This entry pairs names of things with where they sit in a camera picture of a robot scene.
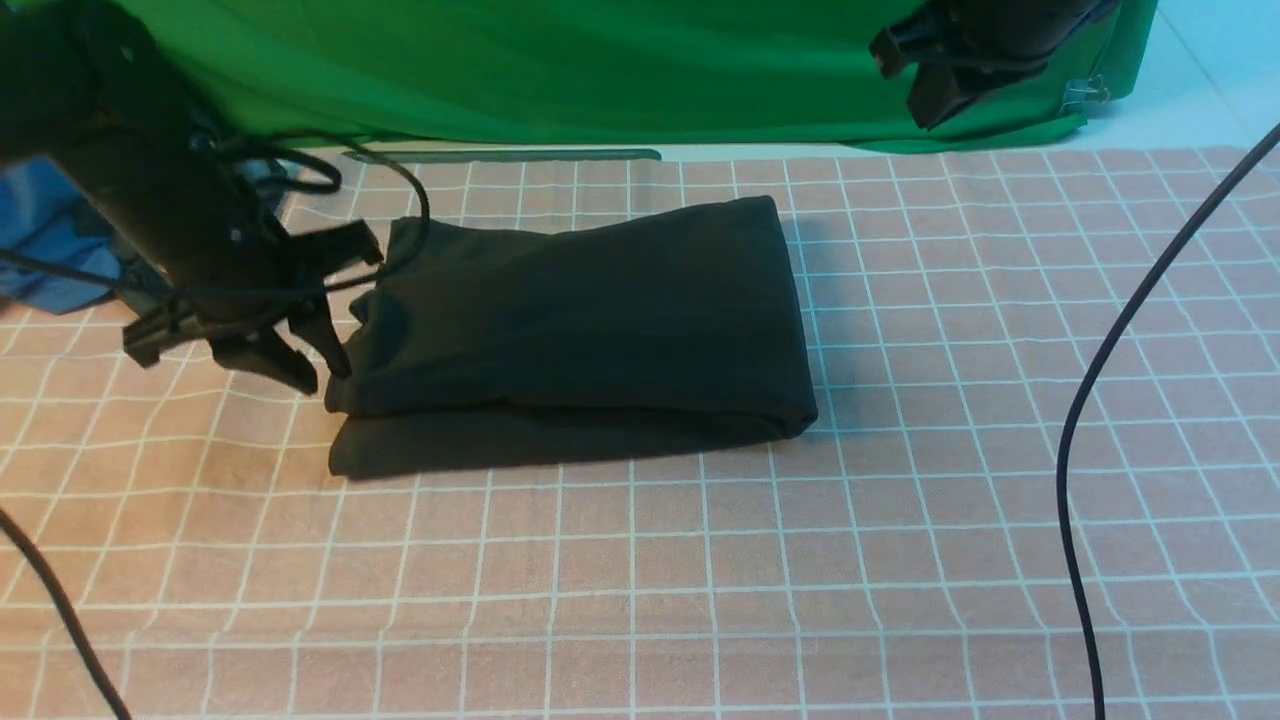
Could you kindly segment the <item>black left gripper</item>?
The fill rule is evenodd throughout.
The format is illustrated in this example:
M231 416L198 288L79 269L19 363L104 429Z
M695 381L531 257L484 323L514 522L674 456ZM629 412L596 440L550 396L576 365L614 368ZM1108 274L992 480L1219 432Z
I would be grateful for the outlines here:
M334 292L328 281L357 265L384 270L385 256L370 227L349 222L232 246L225 261L201 261L151 293L155 304L123 331L125 355L140 366L152 366L180 345L205 342L227 370L315 395L314 365L275 329L285 322L333 375L349 377L349 359L326 299Z

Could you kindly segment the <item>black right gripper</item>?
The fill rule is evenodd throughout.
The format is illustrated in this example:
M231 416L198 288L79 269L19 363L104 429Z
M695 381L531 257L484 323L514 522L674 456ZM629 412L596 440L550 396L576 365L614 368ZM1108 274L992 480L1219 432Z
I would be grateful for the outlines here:
M869 53L884 79L914 69L908 111L933 131L982 99L1041 76L1061 44L1057 1L925 1Z

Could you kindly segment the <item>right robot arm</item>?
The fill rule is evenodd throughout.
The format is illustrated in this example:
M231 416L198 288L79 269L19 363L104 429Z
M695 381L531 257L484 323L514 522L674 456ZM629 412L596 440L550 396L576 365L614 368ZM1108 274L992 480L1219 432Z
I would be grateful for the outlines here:
M914 68L908 110L932 131L989 95L1042 76L1073 36L1116 1L924 1L879 29L870 56L884 79Z

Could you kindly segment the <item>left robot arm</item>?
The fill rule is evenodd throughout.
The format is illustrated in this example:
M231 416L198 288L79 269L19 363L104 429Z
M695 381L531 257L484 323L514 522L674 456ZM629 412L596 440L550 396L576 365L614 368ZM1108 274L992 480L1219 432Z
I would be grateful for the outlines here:
M44 1L3 10L3 161L49 159L168 283L127 325L140 366L206 342L215 361L317 391L285 322L334 377L349 359L325 282L381 261L362 222L289 233L236 169L269 142L224 138L218 117L163 55L143 22L114 1Z

